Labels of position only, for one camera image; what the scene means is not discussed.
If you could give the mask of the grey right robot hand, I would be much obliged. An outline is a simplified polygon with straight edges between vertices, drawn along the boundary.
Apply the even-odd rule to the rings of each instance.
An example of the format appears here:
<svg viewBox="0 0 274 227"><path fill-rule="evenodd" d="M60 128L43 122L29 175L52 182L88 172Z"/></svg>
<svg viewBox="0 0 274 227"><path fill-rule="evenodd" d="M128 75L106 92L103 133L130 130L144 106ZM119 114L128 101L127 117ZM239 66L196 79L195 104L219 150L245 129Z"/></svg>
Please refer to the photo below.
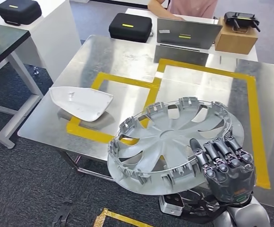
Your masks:
<svg viewBox="0 0 274 227"><path fill-rule="evenodd" d="M243 203L255 184L254 161L234 136L208 141L201 145L189 140L190 147L211 192L223 203Z"/></svg>

